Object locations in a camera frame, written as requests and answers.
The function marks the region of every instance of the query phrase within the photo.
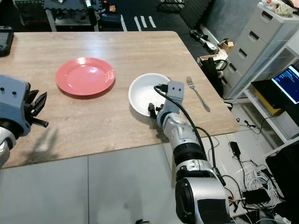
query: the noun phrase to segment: black bag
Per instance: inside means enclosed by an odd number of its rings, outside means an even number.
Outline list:
[[[217,70],[215,64],[218,64],[221,61],[225,62],[225,66]],[[210,83],[212,84],[212,86],[214,87],[214,89],[217,91],[217,93],[221,98],[223,97],[223,86],[221,80],[218,78],[217,72],[224,70],[227,64],[228,63],[225,60],[214,61],[213,58],[210,57],[207,60],[204,60],[201,66],[201,70],[204,72],[207,79],[210,81]]]

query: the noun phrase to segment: fork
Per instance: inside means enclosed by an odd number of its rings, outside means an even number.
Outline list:
[[[205,110],[208,111],[208,112],[210,112],[210,111],[211,111],[211,110],[210,110],[210,107],[208,107],[208,105],[205,103],[205,101],[203,100],[203,98],[201,98],[201,96],[200,96],[199,93],[197,92],[197,90],[196,90],[196,88],[195,88],[195,85],[193,84],[193,81],[192,81],[191,77],[190,77],[190,76],[187,76],[187,77],[186,77],[186,81],[187,81],[188,86],[189,86],[191,89],[193,89],[193,90],[195,91],[196,95],[197,95],[198,98],[200,99],[201,104],[204,106]]]

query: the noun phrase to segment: computer monitor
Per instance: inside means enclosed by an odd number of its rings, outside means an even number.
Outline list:
[[[299,103],[299,70],[290,65],[271,79],[294,103]]]

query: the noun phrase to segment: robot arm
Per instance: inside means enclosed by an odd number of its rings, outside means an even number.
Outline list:
[[[184,84],[170,81],[156,86],[182,104]],[[153,105],[149,105],[150,114]],[[176,163],[176,213],[183,223],[230,223],[228,198],[192,127],[179,116],[179,108],[166,100],[158,110],[157,123],[168,137]]]
[[[48,126],[47,121],[35,118],[46,103],[47,93],[32,105],[37,94],[38,90],[30,91],[29,83],[0,75],[0,168],[8,160],[16,140],[26,136],[32,124]]]

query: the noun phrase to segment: table leg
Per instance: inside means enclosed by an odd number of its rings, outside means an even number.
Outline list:
[[[97,20],[97,25],[94,26],[94,31],[95,31],[95,32],[98,32],[98,31],[99,31],[99,23],[98,23],[98,20]]]
[[[14,7],[18,10],[18,13],[19,13],[19,9],[18,9],[18,7],[17,7],[17,4],[15,3],[15,0],[13,0],[13,4],[14,4]],[[22,16],[21,16],[20,13],[19,13],[19,16],[20,16],[20,22],[21,22],[21,24],[22,24],[23,26],[25,26],[25,23],[24,23],[23,18],[22,18]]]
[[[47,14],[47,18],[48,18],[52,32],[57,32],[56,27],[55,27],[55,20],[54,20],[52,12],[50,10],[46,9],[46,14]]]

